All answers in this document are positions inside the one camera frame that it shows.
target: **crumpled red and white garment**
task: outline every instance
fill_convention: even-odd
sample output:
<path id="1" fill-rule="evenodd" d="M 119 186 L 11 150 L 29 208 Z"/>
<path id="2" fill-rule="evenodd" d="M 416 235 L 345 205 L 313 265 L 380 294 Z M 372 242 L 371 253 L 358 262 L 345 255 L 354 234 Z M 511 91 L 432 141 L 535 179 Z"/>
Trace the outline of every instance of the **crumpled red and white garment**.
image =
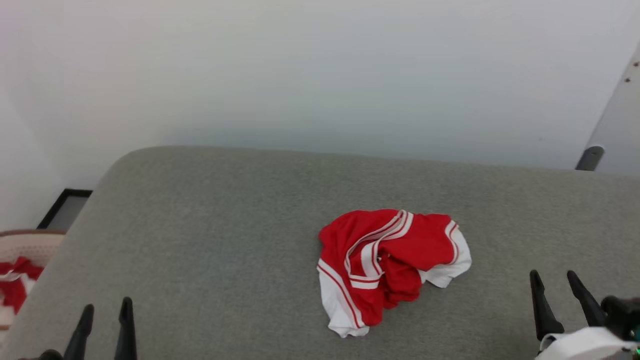
<path id="1" fill-rule="evenodd" d="M 15 263 L 0 263 L 0 292 L 4 295 L 3 306 L 13 308 L 18 313 L 27 294 L 40 277 L 43 268 L 31 264 L 24 256 Z"/>
<path id="2" fill-rule="evenodd" d="M 364 336 L 383 309 L 413 301 L 425 281 L 446 288 L 471 266 L 456 222 L 405 210 L 352 211 L 320 231 L 317 269 L 329 328 Z"/>

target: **gray table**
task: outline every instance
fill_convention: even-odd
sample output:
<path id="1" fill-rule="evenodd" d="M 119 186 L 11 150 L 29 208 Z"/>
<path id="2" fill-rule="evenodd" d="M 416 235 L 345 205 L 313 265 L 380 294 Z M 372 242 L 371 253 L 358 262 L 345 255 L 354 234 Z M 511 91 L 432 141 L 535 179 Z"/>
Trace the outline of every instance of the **gray table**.
<path id="1" fill-rule="evenodd" d="M 385 312 L 363 338 L 327 329 L 317 233 L 354 209 L 447 213 L 473 265 Z M 214 147 L 133 152 L 105 175 L 45 269 L 1 359 L 63 350 L 95 304 L 87 359 L 113 357 L 122 297 L 141 359 L 515 359 L 538 342 L 528 273 L 556 316 L 586 326 L 566 281 L 640 295 L 640 181 Z"/>

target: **white wall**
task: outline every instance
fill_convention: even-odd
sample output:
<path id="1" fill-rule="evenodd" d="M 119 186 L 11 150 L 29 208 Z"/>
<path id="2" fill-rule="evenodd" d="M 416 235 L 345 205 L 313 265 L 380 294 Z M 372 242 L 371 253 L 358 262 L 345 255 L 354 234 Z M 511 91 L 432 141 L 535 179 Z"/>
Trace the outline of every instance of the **white wall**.
<path id="1" fill-rule="evenodd" d="M 597 172 L 640 176 L 640 66 L 633 66 L 639 61 L 640 47 L 589 141 L 605 149 Z"/>
<path id="2" fill-rule="evenodd" d="M 34 229 L 62 189 L 33 134 L 0 92 L 0 231 Z"/>
<path id="3" fill-rule="evenodd" d="M 573 168 L 637 0 L 5 0 L 9 96 L 92 188 L 197 143 Z"/>

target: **red cloth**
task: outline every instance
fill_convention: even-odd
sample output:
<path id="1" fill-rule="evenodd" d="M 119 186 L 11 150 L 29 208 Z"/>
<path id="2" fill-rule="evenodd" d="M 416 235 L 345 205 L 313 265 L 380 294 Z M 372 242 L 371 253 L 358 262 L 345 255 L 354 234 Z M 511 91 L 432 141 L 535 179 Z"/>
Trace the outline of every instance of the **red cloth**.
<path id="1" fill-rule="evenodd" d="M 425 280 L 446 287 L 471 265 L 464 237 L 447 215 L 352 211 L 323 228 L 319 237 L 323 305 L 332 323 L 344 315 L 342 322 L 349 320 L 354 329 L 380 323 L 383 308 L 417 299 Z M 341 336 L 366 334 L 343 334 L 331 323 L 330 328 Z"/>
<path id="2" fill-rule="evenodd" d="M 19 275 L 26 274 L 29 279 L 37 280 L 42 273 L 43 268 L 31 264 L 31 260 L 24 256 L 18 257 L 15 263 L 0 263 L 0 274 L 8 274 L 9 272 Z M 20 277 L 12 281 L 0 280 L 0 291 L 4 294 L 4 306 L 12 306 L 13 311 L 17 314 L 22 303 L 27 299 L 27 288 Z"/>

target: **black frame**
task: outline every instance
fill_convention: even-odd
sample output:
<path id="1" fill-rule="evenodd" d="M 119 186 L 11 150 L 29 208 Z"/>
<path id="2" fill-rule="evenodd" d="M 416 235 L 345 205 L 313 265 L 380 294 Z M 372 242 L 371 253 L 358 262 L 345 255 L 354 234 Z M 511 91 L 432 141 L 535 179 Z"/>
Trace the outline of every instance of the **black frame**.
<path id="1" fill-rule="evenodd" d="M 44 216 L 37 229 L 46 229 L 70 196 L 89 197 L 92 193 L 93 191 L 91 190 L 64 189 L 56 202 L 53 203 L 53 206 L 51 206 L 51 209 L 49 209 L 47 214 Z"/>

